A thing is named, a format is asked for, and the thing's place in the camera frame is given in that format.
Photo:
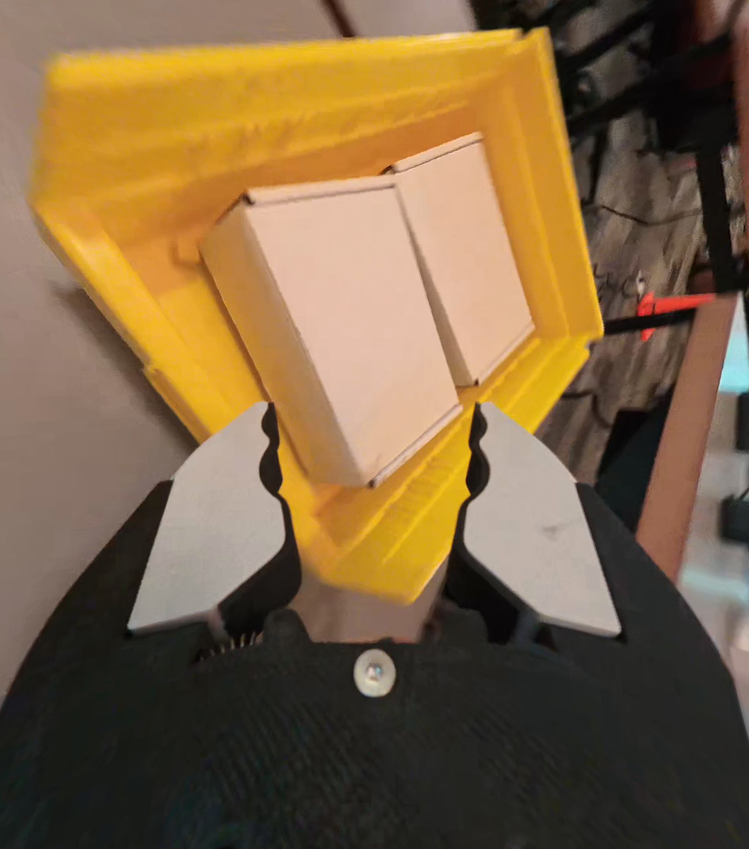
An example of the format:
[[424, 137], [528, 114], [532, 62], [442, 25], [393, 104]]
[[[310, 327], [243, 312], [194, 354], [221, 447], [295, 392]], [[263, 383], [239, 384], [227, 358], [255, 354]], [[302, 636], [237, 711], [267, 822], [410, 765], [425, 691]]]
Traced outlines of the yellow plastic bin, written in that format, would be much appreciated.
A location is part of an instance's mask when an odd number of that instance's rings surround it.
[[303, 566], [411, 604], [468, 496], [475, 403], [534, 432], [603, 334], [548, 32], [67, 54], [44, 89], [29, 196], [41, 233], [199, 442], [265, 398], [197, 267], [210, 224], [247, 187], [372, 176], [483, 134], [533, 334], [375, 489], [311, 483], [285, 434], [279, 450]]

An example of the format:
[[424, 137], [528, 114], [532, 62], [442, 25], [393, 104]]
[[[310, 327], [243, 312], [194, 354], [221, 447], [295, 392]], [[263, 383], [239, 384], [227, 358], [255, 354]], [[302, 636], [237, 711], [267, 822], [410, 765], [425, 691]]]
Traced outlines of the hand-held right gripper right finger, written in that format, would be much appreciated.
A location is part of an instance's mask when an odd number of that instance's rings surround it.
[[492, 402], [475, 404], [468, 496], [446, 568], [446, 598], [480, 616], [492, 643], [550, 627], [622, 634], [572, 474]]

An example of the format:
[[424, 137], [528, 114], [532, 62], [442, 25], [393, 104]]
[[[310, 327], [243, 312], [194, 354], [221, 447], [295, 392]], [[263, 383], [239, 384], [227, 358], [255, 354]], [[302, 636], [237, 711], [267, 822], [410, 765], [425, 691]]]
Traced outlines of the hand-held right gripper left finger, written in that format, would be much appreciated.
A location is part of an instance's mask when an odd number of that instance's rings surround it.
[[170, 482], [127, 624], [132, 636], [206, 626], [216, 643], [258, 643], [302, 583], [281, 494], [277, 413], [257, 402], [211, 436]]

